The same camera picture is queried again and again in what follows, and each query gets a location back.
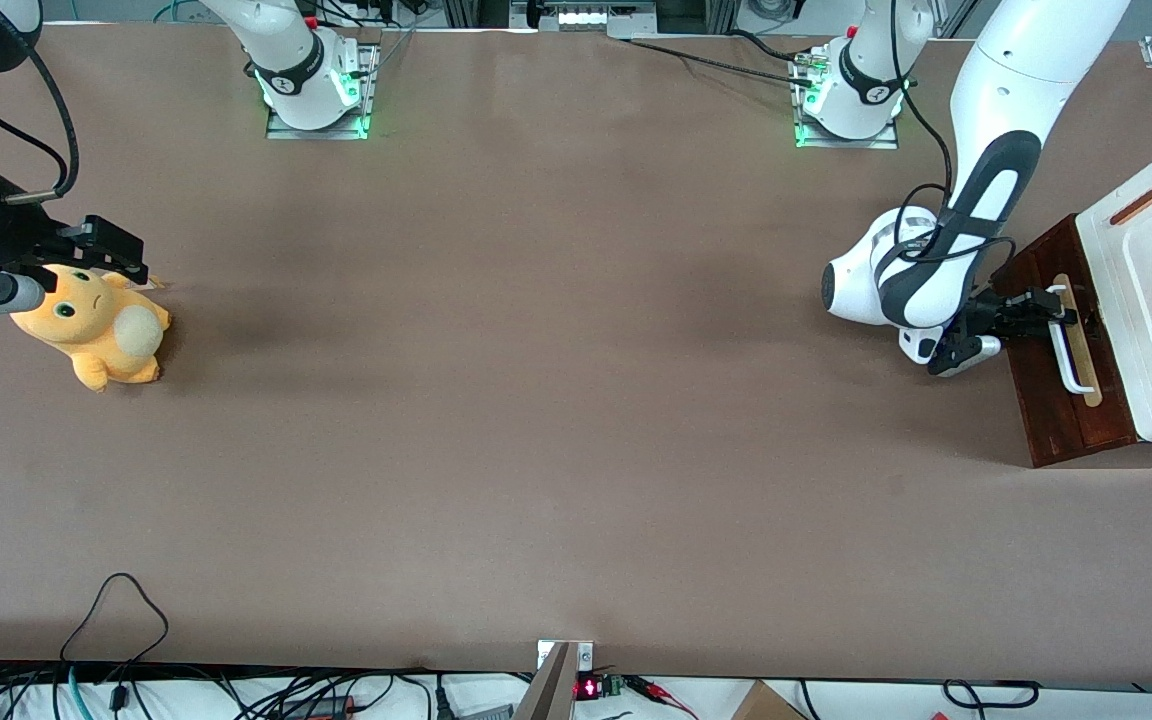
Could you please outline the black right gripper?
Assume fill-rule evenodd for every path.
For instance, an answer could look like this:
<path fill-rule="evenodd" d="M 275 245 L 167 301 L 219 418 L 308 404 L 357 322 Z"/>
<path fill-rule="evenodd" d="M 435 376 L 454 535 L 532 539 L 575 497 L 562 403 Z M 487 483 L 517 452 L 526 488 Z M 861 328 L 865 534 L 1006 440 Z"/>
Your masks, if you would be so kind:
<path fill-rule="evenodd" d="M 145 243 L 100 215 L 83 218 L 83 258 L 65 223 L 40 205 L 9 205 L 1 199 L 0 301 L 41 301 L 55 288 L 146 285 Z"/>

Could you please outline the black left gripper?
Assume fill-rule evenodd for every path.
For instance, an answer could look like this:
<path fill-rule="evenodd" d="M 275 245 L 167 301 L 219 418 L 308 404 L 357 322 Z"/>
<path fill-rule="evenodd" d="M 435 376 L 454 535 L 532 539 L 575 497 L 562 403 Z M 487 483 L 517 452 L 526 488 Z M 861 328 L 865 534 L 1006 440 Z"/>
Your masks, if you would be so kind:
<path fill-rule="evenodd" d="M 1006 300 L 1002 313 L 1002 340 L 995 331 L 996 301 L 969 300 L 943 328 L 931 356 L 932 374 L 961 374 L 996 357 L 1002 340 L 1049 338 L 1053 323 L 1060 327 L 1079 324 L 1076 310 L 1064 310 L 1060 291 L 1026 288 Z"/>

